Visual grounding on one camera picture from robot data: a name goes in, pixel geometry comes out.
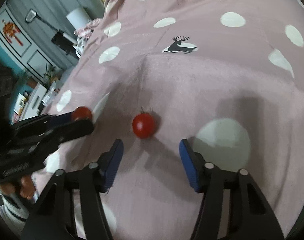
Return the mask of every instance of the red tomato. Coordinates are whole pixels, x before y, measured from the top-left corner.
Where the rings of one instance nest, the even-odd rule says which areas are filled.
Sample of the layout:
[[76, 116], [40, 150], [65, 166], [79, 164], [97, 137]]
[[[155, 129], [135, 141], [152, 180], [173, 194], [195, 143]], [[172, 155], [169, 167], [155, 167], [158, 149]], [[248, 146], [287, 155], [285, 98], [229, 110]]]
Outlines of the red tomato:
[[146, 139], [154, 134], [156, 124], [151, 114], [142, 113], [134, 117], [132, 121], [132, 128], [137, 137]]
[[80, 106], [72, 112], [71, 119], [73, 121], [79, 120], [79, 119], [90, 119], [90, 120], [92, 120], [92, 112], [86, 106]]

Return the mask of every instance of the deer print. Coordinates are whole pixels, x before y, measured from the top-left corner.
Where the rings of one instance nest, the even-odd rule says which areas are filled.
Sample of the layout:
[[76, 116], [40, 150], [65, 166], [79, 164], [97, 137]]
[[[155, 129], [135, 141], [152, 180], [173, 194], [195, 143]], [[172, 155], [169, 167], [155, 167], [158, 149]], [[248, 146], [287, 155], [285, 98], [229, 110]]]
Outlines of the deer print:
[[194, 49], [196, 49], [197, 47], [182, 47], [179, 46], [181, 45], [182, 41], [187, 41], [190, 37], [184, 37], [180, 40], [178, 40], [181, 36], [177, 36], [177, 37], [173, 37], [174, 43], [172, 43], [167, 49], [165, 49], [163, 52], [172, 52], [172, 53], [176, 53], [176, 52], [185, 52], [185, 54], [187, 53], [191, 53]]

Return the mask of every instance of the wall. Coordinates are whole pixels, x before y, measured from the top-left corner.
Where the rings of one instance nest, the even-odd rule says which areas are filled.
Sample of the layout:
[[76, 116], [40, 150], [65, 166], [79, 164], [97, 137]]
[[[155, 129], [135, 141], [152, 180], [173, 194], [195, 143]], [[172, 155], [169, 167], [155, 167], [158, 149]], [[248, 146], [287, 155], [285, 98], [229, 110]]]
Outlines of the wall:
[[67, 32], [75, 39], [75, 29], [66, 18], [71, 11], [83, 7], [91, 19], [95, 19], [103, 17], [105, 10], [101, 0], [7, 0], [6, 4], [27, 35], [53, 61], [54, 65], [62, 70], [76, 66], [78, 58], [66, 56], [62, 49], [51, 42], [55, 31], [43, 22], [36, 19], [27, 25], [24, 20], [28, 10], [31, 8], [36, 10], [39, 16], [55, 28]]
[[[13, 70], [14, 75], [19, 75], [23, 70], [9, 57], [9, 55], [2, 49], [0, 46], [0, 62], [3, 66], [10, 67]], [[18, 95], [18, 93], [23, 93], [24, 91], [27, 91], [31, 93], [33, 91], [32, 88], [30, 88], [28, 85], [23, 85], [21, 87], [18, 87], [15, 91], [12, 91], [12, 99], [10, 103], [10, 111], [9, 111], [9, 118], [11, 119], [15, 99]]]
[[0, 46], [0, 62], [6, 67], [10, 67], [15, 75], [23, 71]]

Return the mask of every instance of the bed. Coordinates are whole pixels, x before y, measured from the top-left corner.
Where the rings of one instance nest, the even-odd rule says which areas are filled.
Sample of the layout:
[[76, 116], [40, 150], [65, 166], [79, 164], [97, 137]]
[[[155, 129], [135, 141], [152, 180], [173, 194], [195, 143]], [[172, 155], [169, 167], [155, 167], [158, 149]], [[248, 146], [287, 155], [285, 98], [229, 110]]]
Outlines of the bed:
[[[125, 152], [103, 205], [115, 239], [189, 239], [201, 196], [178, 144], [222, 169], [246, 168], [284, 235], [304, 206], [304, 0], [106, 0], [106, 13], [49, 110], [93, 110], [95, 131], [34, 174], [83, 168], [115, 138]], [[158, 120], [131, 130], [143, 108]], [[84, 236], [75, 193], [79, 236]]]

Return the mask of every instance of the hand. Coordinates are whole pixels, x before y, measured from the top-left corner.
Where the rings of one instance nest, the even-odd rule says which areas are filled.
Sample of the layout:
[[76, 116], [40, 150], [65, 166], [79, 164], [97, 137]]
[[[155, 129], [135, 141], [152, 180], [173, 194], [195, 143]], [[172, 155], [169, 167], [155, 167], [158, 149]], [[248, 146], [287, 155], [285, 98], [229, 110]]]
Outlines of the hand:
[[[31, 175], [26, 175], [21, 178], [21, 189], [20, 194], [23, 198], [27, 198], [28, 200], [32, 199], [34, 196], [34, 192], [36, 191], [35, 186], [33, 184]], [[15, 186], [12, 183], [3, 183], [0, 184], [0, 190], [4, 195], [10, 195], [15, 193]]]

